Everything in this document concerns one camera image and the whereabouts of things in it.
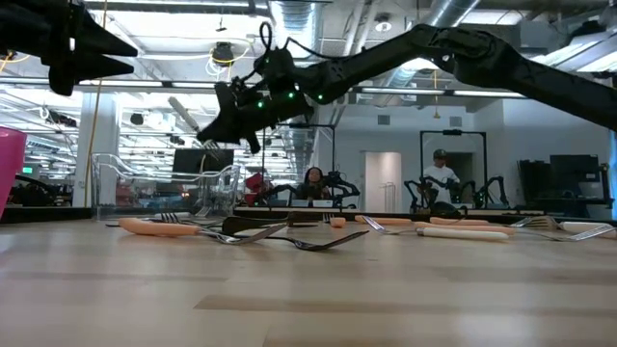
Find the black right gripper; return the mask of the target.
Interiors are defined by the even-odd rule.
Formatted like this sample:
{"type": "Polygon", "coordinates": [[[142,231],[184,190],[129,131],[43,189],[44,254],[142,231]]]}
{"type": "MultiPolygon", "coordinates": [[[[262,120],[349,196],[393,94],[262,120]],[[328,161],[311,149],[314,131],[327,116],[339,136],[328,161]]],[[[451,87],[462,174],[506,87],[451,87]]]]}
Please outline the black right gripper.
{"type": "Polygon", "coordinates": [[[262,56],[255,71],[262,80],[247,87],[245,80],[236,77],[230,84],[219,85],[219,115],[198,134],[202,142],[250,144],[251,152],[260,151],[256,131],[298,116],[310,118],[314,109],[300,91],[300,84],[292,78],[295,65],[286,49],[276,48],[262,56]]]}

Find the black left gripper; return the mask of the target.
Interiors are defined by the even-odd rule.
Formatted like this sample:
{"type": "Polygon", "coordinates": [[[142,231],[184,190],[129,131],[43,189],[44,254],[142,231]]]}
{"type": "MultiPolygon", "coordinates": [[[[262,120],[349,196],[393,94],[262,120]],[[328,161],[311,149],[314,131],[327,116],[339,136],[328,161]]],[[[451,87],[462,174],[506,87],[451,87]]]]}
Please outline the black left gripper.
{"type": "Polygon", "coordinates": [[[94,55],[77,64],[70,40],[79,29],[79,46],[98,54],[137,56],[138,50],[97,24],[81,1],[52,1],[45,15],[49,24],[48,46],[41,61],[49,66],[48,80],[57,94],[72,94],[77,81],[130,74],[132,65],[94,55]]]}

